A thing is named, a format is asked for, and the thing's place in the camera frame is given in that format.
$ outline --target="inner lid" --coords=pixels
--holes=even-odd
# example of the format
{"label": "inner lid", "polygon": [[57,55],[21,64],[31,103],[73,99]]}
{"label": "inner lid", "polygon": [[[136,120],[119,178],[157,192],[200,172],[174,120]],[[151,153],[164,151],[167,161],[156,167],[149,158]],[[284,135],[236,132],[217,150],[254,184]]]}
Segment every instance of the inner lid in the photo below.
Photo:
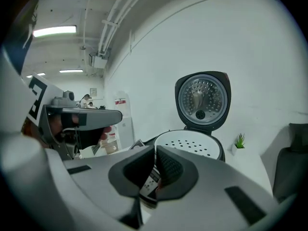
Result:
{"label": "inner lid", "polygon": [[226,112],[227,92],[215,77],[206,74],[187,79],[179,92],[179,106],[183,115],[198,125],[213,124]]}
{"label": "inner lid", "polygon": [[220,159],[221,149],[219,144],[210,136],[189,130],[174,130],[159,135],[154,146],[162,145],[179,150]]}

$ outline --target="electrical box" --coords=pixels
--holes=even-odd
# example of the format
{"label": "electrical box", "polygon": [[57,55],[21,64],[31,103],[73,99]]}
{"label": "electrical box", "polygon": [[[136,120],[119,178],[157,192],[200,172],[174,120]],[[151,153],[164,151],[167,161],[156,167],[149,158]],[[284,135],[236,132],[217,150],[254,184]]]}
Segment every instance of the electrical box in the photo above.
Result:
{"label": "electrical box", "polygon": [[107,64],[107,59],[103,59],[100,56],[91,56],[90,55],[90,65],[95,68],[104,69]]}

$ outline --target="green succulent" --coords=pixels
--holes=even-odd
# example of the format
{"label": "green succulent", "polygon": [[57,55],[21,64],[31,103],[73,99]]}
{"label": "green succulent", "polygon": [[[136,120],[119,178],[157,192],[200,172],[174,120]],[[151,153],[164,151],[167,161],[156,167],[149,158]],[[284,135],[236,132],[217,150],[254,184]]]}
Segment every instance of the green succulent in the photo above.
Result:
{"label": "green succulent", "polygon": [[237,138],[237,140],[236,140],[236,142],[235,142],[235,146],[237,147],[237,148],[245,148],[244,147],[244,139],[245,139],[245,134],[241,134],[240,133],[240,135],[239,135],[239,137]]}

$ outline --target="white countertop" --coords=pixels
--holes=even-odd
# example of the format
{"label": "white countertop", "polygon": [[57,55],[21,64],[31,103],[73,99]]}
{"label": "white countertop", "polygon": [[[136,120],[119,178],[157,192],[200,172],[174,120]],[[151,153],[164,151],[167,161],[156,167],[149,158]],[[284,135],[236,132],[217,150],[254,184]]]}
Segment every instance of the white countertop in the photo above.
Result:
{"label": "white countertop", "polygon": [[225,150],[225,156],[227,164],[257,183],[273,196],[268,174],[258,153],[250,148],[245,148],[237,149],[234,156],[231,151]]}

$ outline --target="small potted plant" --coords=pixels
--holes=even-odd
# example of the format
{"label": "small potted plant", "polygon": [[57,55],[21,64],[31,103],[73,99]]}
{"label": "small potted plant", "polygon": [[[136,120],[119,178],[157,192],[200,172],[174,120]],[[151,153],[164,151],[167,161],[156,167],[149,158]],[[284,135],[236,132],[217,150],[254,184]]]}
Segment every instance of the small potted plant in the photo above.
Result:
{"label": "small potted plant", "polygon": [[244,149],[244,139],[245,139],[245,134],[239,135],[239,137],[236,139],[235,144],[232,145],[232,154],[235,155],[237,149]]}

